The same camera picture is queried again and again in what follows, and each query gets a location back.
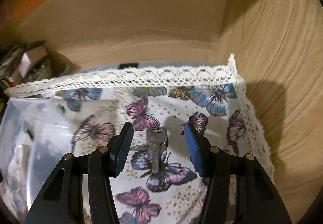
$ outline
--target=cardboard wall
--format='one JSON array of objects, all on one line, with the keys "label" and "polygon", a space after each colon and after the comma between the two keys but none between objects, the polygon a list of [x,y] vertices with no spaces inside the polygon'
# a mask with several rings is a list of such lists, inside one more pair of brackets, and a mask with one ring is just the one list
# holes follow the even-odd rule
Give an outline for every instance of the cardboard wall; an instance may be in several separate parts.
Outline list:
[{"label": "cardboard wall", "polygon": [[296,223],[323,184],[323,8],[318,0],[46,0],[0,42],[46,39],[90,68],[235,53],[271,146],[275,185]]}]

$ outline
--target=lace doily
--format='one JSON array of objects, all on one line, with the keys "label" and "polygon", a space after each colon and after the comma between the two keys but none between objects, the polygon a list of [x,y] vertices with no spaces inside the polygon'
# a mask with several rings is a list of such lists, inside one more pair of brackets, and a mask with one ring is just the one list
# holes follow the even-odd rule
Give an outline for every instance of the lace doily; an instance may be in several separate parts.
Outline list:
[{"label": "lace doily", "polygon": [[228,65],[215,67],[145,67],[108,69],[74,74],[60,78],[45,79],[33,83],[20,84],[7,89],[9,97],[28,97],[60,90],[77,88],[118,88],[118,87],[158,87],[158,86],[199,86],[208,84],[233,83],[242,107],[248,143],[273,180],[274,167],[270,161],[270,148],[264,139],[262,125],[257,120],[255,110],[246,97],[246,83],[239,76],[234,55],[228,59]]}]

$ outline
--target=yellow butterfly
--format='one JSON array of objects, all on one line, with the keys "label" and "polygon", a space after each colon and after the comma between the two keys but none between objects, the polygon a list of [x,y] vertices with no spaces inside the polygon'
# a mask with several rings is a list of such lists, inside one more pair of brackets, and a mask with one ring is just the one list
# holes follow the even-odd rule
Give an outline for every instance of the yellow butterfly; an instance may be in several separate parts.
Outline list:
[{"label": "yellow butterfly", "polygon": [[62,97],[62,96],[64,95],[64,93],[65,93],[65,90],[60,90],[60,91],[57,91],[57,92],[55,93],[55,96],[57,96],[57,97]]},{"label": "yellow butterfly", "polygon": [[168,96],[172,98],[180,98],[181,100],[190,100],[190,89],[192,88],[192,86],[181,86],[179,88],[170,90]]}]

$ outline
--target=silver key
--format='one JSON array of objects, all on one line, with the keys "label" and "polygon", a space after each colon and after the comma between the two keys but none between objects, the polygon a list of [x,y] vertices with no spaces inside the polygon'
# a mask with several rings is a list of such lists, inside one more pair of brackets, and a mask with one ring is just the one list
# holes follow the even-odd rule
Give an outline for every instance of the silver key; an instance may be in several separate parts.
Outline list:
[{"label": "silver key", "polygon": [[145,150],[145,149],[148,149],[148,148],[149,148],[149,144],[146,143],[146,144],[132,146],[132,147],[130,147],[129,150],[131,150],[131,151],[140,151],[140,150]]},{"label": "silver key", "polygon": [[153,127],[147,129],[146,141],[148,150],[152,152],[152,170],[154,173],[160,171],[160,162],[163,152],[167,148],[167,132],[162,127]]}]

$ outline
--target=butterfly print fabric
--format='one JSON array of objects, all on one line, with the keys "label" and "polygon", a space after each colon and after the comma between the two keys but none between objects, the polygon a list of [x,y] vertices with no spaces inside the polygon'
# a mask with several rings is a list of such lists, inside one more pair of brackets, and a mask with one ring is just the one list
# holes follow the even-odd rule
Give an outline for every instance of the butterfly print fabric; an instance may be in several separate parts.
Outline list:
[{"label": "butterfly print fabric", "polygon": [[207,125],[207,116],[206,115],[204,115],[203,113],[198,113],[196,111],[193,115],[191,115],[188,118],[188,122],[193,123],[193,125],[199,135],[201,135],[201,136],[204,135],[206,125]]},{"label": "butterfly print fabric", "polygon": [[191,94],[190,90],[193,87],[186,87],[186,86],[181,86],[179,88],[171,89],[168,93],[169,97],[172,98],[180,98],[181,100],[190,100],[191,99]]},{"label": "butterfly print fabric", "polygon": [[67,101],[67,106],[70,110],[79,112],[82,101],[87,99],[98,100],[101,93],[102,89],[100,88],[81,88],[58,92],[58,95],[62,95],[63,99]]},{"label": "butterfly print fabric", "polygon": [[229,126],[227,127],[227,152],[239,155],[237,140],[243,138],[247,134],[247,128],[244,123],[241,110],[236,110],[229,118]]},{"label": "butterfly print fabric", "polygon": [[127,107],[127,114],[134,118],[133,129],[136,131],[143,131],[145,128],[157,127],[160,125],[156,118],[147,114],[148,99],[143,98],[137,103],[132,102]]},{"label": "butterfly print fabric", "polygon": [[[96,89],[76,94],[81,96],[77,97],[81,99],[78,112],[71,110],[73,105],[67,100],[59,107],[56,104],[55,109],[74,125],[71,150],[75,156],[106,145],[125,122],[133,124],[134,149],[129,151],[119,177],[110,178],[121,224],[189,224],[200,213],[196,201],[203,201],[208,179],[202,179],[190,161],[182,136],[186,123],[193,123],[212,146],[231,155],[251,152],[232,84],[102,89],[98,100],[92,100],[90,92]],[[147,129],[157,126],[166,129],[168,146],[161,154],[160,171],[154,173],[152,154],[145,143]]]},{"label": "butterfly print fabric", "polygon": [[167,152],[161,156],[160,172],[152,172],[152,154],[148,150],[137,151],[131,159],[132,168],[136,170],[149,169],[140,177],[149,176],[146,187],[152,192],[162,192],[169,189],[171,185],[182,185],[197,178],[197,174],[189,168],[182,167],[180,163],[168,163],[165,161]]},{"label": "butterfly print fabric", "polygon": [[111,123],[99,124],[96,122],[94,115],[88,116],[75,131],[72,140],[72,153],[74,152],[75,143],[80,140],[93,139],[98,146],[106,146],[109,140],[115,135],[114,125]]},{"label": "butterfly print fabric", "polygon": [[225,103],[228,99],[237,98],[233,84],[208,86],[207,88],[193,88],[190,90],[191,100],[213,116],[226,116]]},{"label": "butterfly print fabric", "polygon": [[160,88],[136,88],[133,94],[140,98],[146,98],[148,96],[158,97],[167,94],[167,89],[165,87]]},{"label": "butterfly print fabric", "polygon": [[159,204],[150,203],[148,191],[140,186],[131,189],[129,192],[117,194],[116,199],[123,204],[135,208],[134,212],[137,224],[150,223],[151,218],[156,218],[162,210]]}]

